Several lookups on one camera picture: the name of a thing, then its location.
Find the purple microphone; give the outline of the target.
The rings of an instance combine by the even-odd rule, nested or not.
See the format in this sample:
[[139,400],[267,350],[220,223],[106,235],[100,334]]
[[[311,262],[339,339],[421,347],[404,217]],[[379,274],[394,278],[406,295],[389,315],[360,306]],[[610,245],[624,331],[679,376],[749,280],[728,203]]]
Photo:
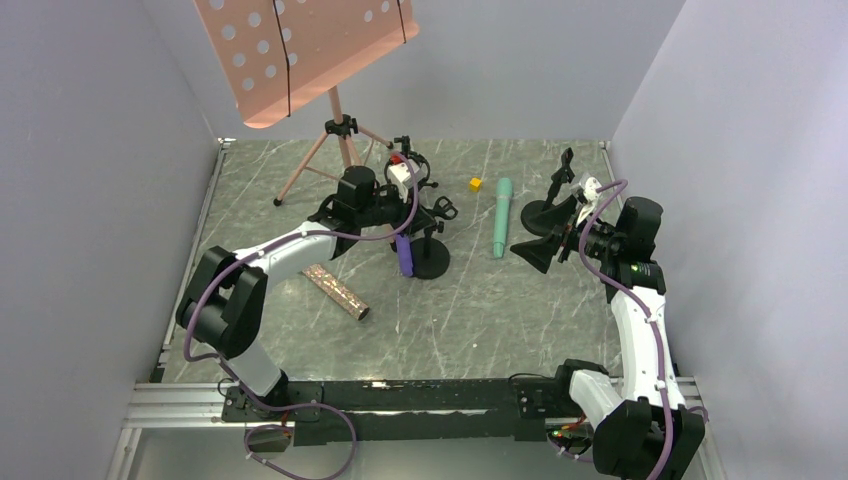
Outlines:
[[394,245],[398,255],[400,272],[404,277],[414,276],[413,255],[411,243],[407,236],[398,234],[395,236]]

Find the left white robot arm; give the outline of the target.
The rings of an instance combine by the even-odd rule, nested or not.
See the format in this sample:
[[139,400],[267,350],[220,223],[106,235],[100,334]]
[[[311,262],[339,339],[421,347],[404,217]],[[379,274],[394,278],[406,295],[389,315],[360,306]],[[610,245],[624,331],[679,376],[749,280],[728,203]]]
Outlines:
[[192,341],[211,347],[208,358],[260,401],[277,410],[291,405],[289,379],[259,339],[267,293],[306,268],[336,259],[365,240],[363,230],[410,226],[419,203],[419,169],[410,160],[388,167],[378,183],[366,166],[345,169],[337,190],[296,229],[236,251],[220,246],[201,256],[175,313],[185,332],[183,354],[196,361]]

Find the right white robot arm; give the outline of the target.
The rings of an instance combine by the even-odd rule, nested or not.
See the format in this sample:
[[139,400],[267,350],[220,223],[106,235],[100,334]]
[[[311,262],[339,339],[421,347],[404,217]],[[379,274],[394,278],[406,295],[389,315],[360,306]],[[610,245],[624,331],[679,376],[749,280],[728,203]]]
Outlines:
[[705,435],[705,421],[686,405],[665,334],[667,291],[653,260],[662,207],[644,197],[624,203],[613,224],[577,220],[578,202],[559,210],[563,222],[548,235],[511,246],[538,271],[572,252],[601,263],[607,302],[621,342],[623,381],[615,386],[607,369],[568,359],[555,380],[593,429],[595,469],[625,479],[680,479]]

